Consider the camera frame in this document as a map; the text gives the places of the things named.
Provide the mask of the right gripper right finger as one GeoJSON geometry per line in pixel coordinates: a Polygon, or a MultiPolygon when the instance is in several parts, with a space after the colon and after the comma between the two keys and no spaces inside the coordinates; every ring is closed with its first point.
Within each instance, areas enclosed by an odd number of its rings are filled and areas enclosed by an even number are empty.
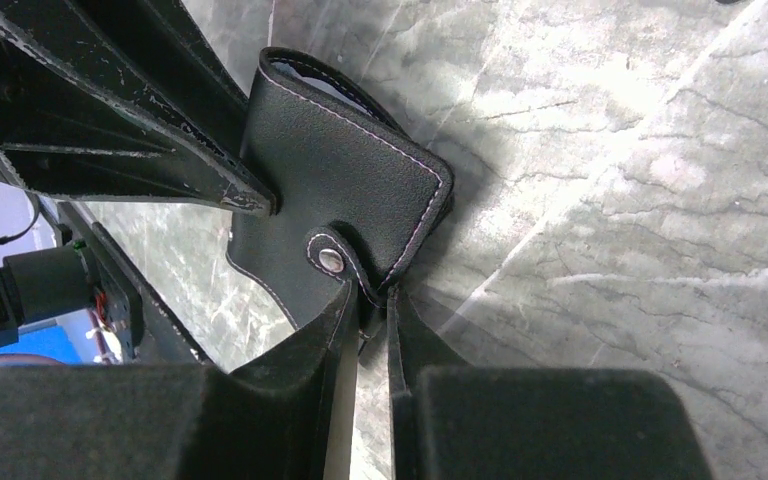
{"type": "Polygon", "coordinates": [[[680,398],[641,370],[477,366],[392,288],[398,479],[708,479],[680,398]]]}

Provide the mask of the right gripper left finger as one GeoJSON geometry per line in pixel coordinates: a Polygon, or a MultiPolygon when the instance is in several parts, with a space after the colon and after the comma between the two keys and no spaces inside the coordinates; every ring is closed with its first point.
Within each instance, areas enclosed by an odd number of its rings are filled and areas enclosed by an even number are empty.
{"type": "Polygon", "coordinates": [[[322,479],[350,417],[358,288],[224,372],[206,364],[0,367],[0,479],[322,479]]]}

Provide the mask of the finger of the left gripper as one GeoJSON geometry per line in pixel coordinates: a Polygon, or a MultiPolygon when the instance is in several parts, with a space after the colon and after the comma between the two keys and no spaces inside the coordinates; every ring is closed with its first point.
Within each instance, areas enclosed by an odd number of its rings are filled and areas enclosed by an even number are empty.
{"type": "Polygon", "coordinates": [[[0,181],[267,216],[247,99],[179,1],[0,1],[0,181]]]}

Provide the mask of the black leather card holder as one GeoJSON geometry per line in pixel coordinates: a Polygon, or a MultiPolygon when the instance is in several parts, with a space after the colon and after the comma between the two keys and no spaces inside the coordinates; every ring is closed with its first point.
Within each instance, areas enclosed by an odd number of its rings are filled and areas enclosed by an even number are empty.
{"type": "Polygon", "coordinates": [[[349,77],[296,50],[261,51],[241,156],[277,209],[234,215],[226,257],[296,328],[344,282],[382,307],[451,205],[449,165],[349,77]]]}

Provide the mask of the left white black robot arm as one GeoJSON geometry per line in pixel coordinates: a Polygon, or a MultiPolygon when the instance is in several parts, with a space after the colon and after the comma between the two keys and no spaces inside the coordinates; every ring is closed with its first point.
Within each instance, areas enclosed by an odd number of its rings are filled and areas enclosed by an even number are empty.
{"type": "Polygon", "coordinates": [[[243,164],[247,99],[179,1],[0,1],[0,181],[60,202],[67,236],[0,267],[0,340],[90,310],[132,357],[156,297],[80,201],[264,217],[243,164]]]}

